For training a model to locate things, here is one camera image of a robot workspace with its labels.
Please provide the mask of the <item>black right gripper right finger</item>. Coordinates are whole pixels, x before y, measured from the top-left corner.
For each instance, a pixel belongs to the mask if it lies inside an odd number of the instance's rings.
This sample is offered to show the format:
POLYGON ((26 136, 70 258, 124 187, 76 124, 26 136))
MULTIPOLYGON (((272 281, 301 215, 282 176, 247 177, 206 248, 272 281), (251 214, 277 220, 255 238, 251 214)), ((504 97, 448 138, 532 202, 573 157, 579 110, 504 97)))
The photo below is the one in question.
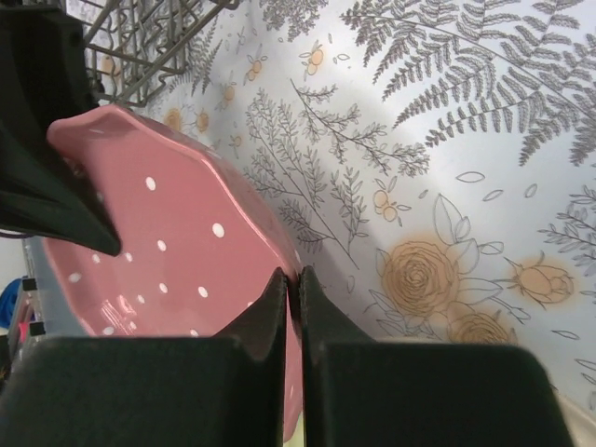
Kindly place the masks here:
POLYGON ((512 345, 377 341, 298 286, 309 446, 569 446, 547 375, 512 345))

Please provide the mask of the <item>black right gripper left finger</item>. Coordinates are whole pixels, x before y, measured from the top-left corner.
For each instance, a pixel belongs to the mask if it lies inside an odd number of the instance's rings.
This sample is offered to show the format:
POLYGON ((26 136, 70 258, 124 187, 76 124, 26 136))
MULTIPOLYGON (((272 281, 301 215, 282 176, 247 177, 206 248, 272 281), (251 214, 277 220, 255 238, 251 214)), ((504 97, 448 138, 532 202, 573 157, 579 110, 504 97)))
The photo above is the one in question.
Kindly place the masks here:
POLYGON ((1 396, 5 446, 279 446, 287 279, 212 337, 52 337, 1 396))

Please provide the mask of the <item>pink dotted plate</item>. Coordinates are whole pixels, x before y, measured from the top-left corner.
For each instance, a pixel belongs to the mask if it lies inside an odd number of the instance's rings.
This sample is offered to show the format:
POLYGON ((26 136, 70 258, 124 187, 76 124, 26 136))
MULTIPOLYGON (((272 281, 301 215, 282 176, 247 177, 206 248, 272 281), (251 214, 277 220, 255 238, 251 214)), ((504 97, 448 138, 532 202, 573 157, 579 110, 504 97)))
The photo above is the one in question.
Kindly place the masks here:
MULTIPOLYGON (((44 251, 85 337, 212 337, 300 260, 251 184, 197 141, 115 105, 52 123, 107 209, 114 254, 48 238, 44 251)), ((301 412, 301 353, 286 323, 283 442, 301 412)))

